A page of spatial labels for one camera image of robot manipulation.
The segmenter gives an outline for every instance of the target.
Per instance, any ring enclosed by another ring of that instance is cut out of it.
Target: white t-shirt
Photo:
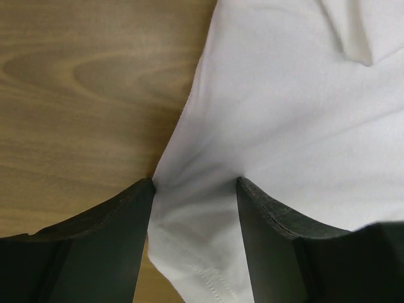
[[[186,302],[253,302],[239,176],[339,228],[404,220],[404,50],[344,54],[331,2],[218,2],[154,176],[149,256]]]

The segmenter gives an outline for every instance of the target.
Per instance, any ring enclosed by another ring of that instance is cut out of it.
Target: wooden surface
[[[153,173],[215,0],[0,0],[0,236]],[[181,302],[144,258],[135,302]]]

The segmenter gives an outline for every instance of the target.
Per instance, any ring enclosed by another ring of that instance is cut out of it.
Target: white cloth
[[[337,40],[319,1],[219,0],[154,176],[149,256],[186,302],[253,302],[238,176],[343,229],[404,220],[404,50]]]
[[[322,0],[347,58],[371,66],[404,47],[403,0]]]

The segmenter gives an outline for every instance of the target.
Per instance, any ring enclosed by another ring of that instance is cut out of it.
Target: wooden table
[[[153,173],[215,0],[0,0],[0,236]],[[181,302],[144,259],[135,302]]]

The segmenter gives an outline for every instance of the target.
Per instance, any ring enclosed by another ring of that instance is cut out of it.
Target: black object
[[[237,201],[256,303],[404,302],[404,222],[337,229],[243,178]]]
[[[132,303],[154,193],[143,179],[35,235],[0,239],[0,302]]]

